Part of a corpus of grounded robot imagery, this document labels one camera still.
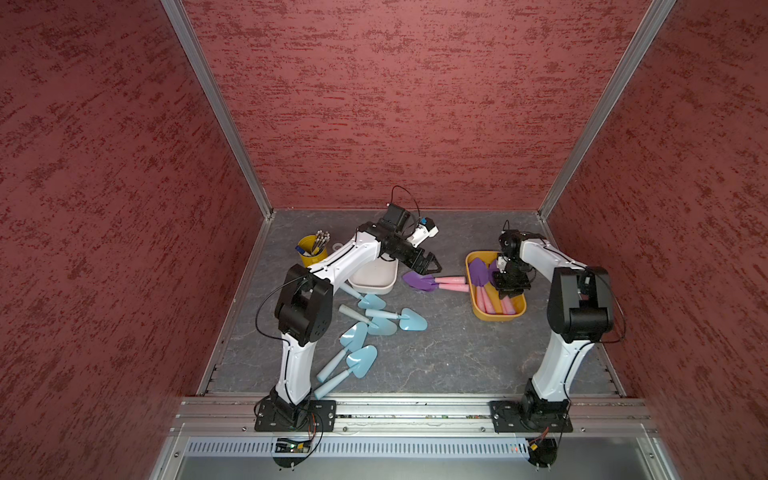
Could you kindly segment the purple shovel small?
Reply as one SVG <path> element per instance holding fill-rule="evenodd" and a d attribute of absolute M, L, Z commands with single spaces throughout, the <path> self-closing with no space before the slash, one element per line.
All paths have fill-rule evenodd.
<path fill-rule="evenodd" d="M 504 315 L 516 314 L 516 310 L 513 306 L 513 303 L 508 296 L 500 298 L 500 303 L 501 303 L 501 307 Z"/>

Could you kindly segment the yellow storage box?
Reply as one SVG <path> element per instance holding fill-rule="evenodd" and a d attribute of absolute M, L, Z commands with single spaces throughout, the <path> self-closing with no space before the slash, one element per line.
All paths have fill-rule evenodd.
<path fill-rule="evenodd" d="M 498 256 L 499 253 L 494 251 L 473 251 L 465 258 L 472 310 L 478 319 L 486 322 L 511 321 L 522 316 L 527 310 L 523 294 L 502 294 L 496 286 L 493 274 L 499 271 Z M 476 281 L 472 267 L 473 263 L 478 265 L 480 261 L 485 264 L 488 272 L 488 281 L 482 286 Z"/>

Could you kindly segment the purple shovel front pink handle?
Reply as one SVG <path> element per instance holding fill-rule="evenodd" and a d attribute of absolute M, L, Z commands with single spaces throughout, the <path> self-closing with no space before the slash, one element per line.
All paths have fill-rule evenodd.
<path fill-rule="evenodd" d="M 475 287 L 475 301 L 477 303 L 478 310 L 480 312 L 482 312 L 483 314 L 487 314 L 488 313 L 488 309 L 487 309 L 486 302 L 485 302 L 485 299 L 484 299 L 484 294 L 485 294 L 485 289 L 483 287 L 481 287 L 481 286 L 476 286 Z"/>

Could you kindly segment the white storage box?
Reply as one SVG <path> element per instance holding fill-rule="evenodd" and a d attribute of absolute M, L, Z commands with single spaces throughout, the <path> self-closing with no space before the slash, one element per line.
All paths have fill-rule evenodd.
<path fill-rule="evenodd" d="M 377 258 L 357 270 L 348 283 L 363 294 L 385 295 L 392 291 L 398 278 L 398 264 Z"/>

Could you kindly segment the light blue shovel back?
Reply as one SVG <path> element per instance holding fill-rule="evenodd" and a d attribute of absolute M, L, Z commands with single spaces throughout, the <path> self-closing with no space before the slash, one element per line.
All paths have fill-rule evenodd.
<path fill-rule="evenodd" d="M 386 302 L 377 295 L 360 293 L 347 282 L 342 283 L 339 289 L 355 298 L 360 309 L 384 310 L 386 307 Z"/>

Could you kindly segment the light blue shovel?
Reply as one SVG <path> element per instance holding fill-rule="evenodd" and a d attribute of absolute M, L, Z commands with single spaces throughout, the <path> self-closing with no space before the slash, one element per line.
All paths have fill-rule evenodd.
<path fill-rule="evenodd" d="M 377 295 L 360 293 L 347 282 L 342 283 L 339 289 L 355 298 L 360 309 L 384 310 L 386 307 L 386 302 Z"/>
<path fill-rule="evenodd" d="M 428 328 L 427 320 L 409 308 L 403 308 L 400 313 L 378 309 L 366 309 L 365 314 L 371 318 L 396 320 L 398 326 L 404 331 L 425 331 Z"/>
<path fill-rule="evenodd" d="M 324 383 L 349 353 L 361 349 L 364 346 L 367 334 L 368 325 L 363 322 L 356 323 L 344 332 L 339 339 L 340 351 L 318 372 L 316 375 L 317 380 L 320 383 Z"/>
<path fill-rule="evenodd" d="M 389 319 L 380 317 L 369 318 L 346 305 L 340 305 L 338 311 L 343 316 L 364 323 L 368 327 L 370 335 L 391 336 L 398 331 L 398 326 Z"/>
<path fill-rule="evenodd" d="M 350 376 L 358 379 L 364 378 L 378 357 L 378 349 L 374 345 L 367 345 L 346 357 L 347 368 L 338 375 L 322 383 L 314 393 L 317 400 L 325 398 Z"/>

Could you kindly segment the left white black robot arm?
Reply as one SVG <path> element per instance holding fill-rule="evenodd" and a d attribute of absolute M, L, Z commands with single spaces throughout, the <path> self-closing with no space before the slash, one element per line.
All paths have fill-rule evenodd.
<path fill-rule="evenodd" d="M 332 320 L 336 291 L 359 269 L 381 255 L 403 263 L 419 274 L 437 273 L 441 265 L 420 244 L 438 233 L 430 218 L 416 222 L 407 236 L 396 224 L 380 220 L 367 222 L 356 230 L 342 248 L 325 260 L 304 267 L 292 266 L 285 277 L 275 307 L 277 337 L 282 342 L 280 373 L 276 385 L 263 399 L 260 411 L 275 422 L 297 429 L 309 418 L 310 373 L 316 343 Z"/>

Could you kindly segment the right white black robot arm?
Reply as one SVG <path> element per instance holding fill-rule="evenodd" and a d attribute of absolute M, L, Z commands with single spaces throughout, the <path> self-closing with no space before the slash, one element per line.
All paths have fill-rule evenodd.
<path fill-rule="evenodd" d="M 557 250 L 542 235 L 506 229 L 492 283 L 506 300 L 531 288 L 533 273 L 550 282 L 546 317 L 550 340 L 538 371 L 529 379 L 518 411 L 523 427 L 563 427 L 572 376 L 592 346 L 614 327 L 610 277 Z"/>

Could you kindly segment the yellow cup with pens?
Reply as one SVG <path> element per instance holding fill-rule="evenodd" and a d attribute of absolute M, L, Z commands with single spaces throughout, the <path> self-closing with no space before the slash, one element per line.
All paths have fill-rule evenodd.
<path fill-rule="evenodd" d="M 318 230 L 315 234 L 305 236 L 295 246 L 300 261 L 304 267 L 310 267 L 328 257 L 327 244 L 330 233 Z"/>

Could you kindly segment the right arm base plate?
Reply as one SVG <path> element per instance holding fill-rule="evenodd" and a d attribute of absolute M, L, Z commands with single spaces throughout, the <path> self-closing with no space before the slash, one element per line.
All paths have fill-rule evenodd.
<path fill-rule="evenodd" d="M 488 403 L 490 418 L 496 433 L 571 433 L 572 422 L 568 416 L 570 403 L 537 401 L 497 400 Z"/>

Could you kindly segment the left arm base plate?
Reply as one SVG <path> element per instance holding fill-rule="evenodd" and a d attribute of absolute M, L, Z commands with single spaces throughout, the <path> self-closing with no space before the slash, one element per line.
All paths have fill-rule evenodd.
<path fill-rule="evenodd" d="M 265 397 L 254 408 L 256 432 L 327 433 L 334 430 L 337 402 L 306 400 L 298 406 Z"/>

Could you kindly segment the aluminium front rail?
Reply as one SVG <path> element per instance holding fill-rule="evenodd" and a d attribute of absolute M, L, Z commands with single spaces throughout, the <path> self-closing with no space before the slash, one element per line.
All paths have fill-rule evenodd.
<path fill-rule="evenodd" d="M 263 394 L 209 394 L 182 399 L 170 433 L 186 436 L 257 436 L 254 407 Z M 333 436 L 535 437 L 523 432 L 489 403 L 500 394 L 332 394 L 336 402 Z M 572 398 L 571 438 L 658 438 L 656 422 L 643 399 L 580 396 Z"/>

